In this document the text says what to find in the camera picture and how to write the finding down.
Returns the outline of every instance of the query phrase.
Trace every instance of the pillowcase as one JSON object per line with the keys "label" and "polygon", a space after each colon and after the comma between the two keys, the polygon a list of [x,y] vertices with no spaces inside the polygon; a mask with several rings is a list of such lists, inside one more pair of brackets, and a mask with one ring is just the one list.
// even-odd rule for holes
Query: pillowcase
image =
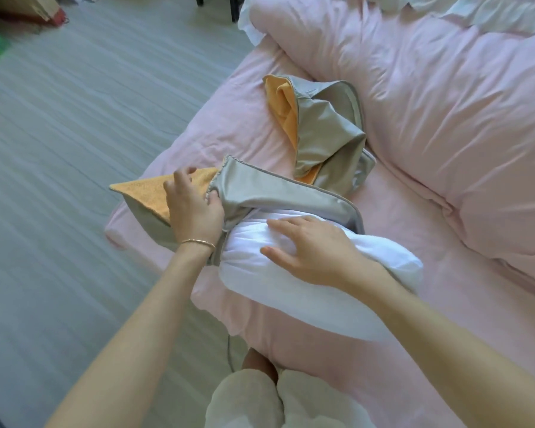
{"label": "pillowcase", "polygon": [[357,88],[375,154],[467,246],[535,278],[535,35],[365,0],[257,0],[250,19],[316,80]]}

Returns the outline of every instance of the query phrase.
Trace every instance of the bracelet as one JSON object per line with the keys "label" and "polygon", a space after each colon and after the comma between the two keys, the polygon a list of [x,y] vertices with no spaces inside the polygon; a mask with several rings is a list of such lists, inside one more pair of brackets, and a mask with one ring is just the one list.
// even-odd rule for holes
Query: bracelet
{"label": "bracelet", "polygon": [[212,248],[213,251],[216,250],[216,247],[214,246],[214,243],[207,242],[206,240],[199,240],[197,238],[187,238],[186,240],[183,240],[182,242],[180,242],[181,245],[183,243],[199,243],[201,245],[206,245],[206,246]]}

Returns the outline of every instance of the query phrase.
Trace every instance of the wooden floor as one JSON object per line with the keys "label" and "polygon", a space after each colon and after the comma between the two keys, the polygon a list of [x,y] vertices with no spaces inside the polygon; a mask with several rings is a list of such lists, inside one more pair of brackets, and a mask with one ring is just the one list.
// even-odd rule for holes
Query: wooden floor
{"label": "wooden floor", "polygon": [[[0,23],[0,417],[38,428],[155,276],[109,246],[119,198],[250,51],[229,0],[99,0],[61,29]],[[147,427],[197,427],[229,373],[193,306]],[[243,343],[235,343],[235,364]]]}

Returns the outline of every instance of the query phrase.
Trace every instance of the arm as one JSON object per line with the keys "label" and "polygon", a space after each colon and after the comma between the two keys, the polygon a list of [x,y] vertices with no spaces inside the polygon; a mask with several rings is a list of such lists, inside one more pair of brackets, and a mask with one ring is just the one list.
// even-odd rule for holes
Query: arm
{"label": "arm", "polygon": [[[217,242],[224,211],[207,204],[187,172],[165,186],[177,240]],[[57,408],[46,428],[139,427],[171,355],[194,282],[212,248],[182,244],[145,300],[110,340]]]}
{"label": "arm", "polygon": [[307,282],[340,288],[386,324],[449,407],[470,427],[535,427],[535,378],[408,293],[342,230],[313,217],[268,221],[297,254],[262,253]]}

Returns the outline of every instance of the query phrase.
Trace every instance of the pink comforter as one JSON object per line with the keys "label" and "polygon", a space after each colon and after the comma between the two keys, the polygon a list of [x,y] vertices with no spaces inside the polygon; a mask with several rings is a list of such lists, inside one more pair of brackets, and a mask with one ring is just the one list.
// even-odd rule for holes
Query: pink comforter
{"label": "pink comforter", "polygon": [[[265,38],[143,177],[188,164],[217,165],[227,154],[291,175],[291,146],[266,105],[262,77],[268,73],[308,78]],[[440,206],[380,163],[351,200],[369,234],[391,238],[423,261],[426,301],[535,374],[535,296],[516,285],[515,276],[467,249]],[[106,234],[157,271],[171,258],[124,204],[112,214]],[[214,267],[203,271],[192,300],[275,363],[321,377],[355,397],[377,426],[462,425],[397,342],[363,342],[315,329],[229,291]]]}

